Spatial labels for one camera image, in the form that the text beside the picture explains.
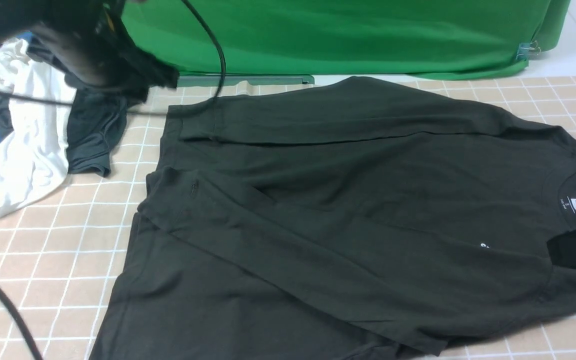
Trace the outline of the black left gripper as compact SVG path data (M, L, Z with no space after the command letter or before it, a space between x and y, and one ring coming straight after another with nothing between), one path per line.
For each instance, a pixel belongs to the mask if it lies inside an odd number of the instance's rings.
M179 72L142 50L122 22L124 0L0 0L0 44L25 31L58 61L67 84L128 92L176 89Z

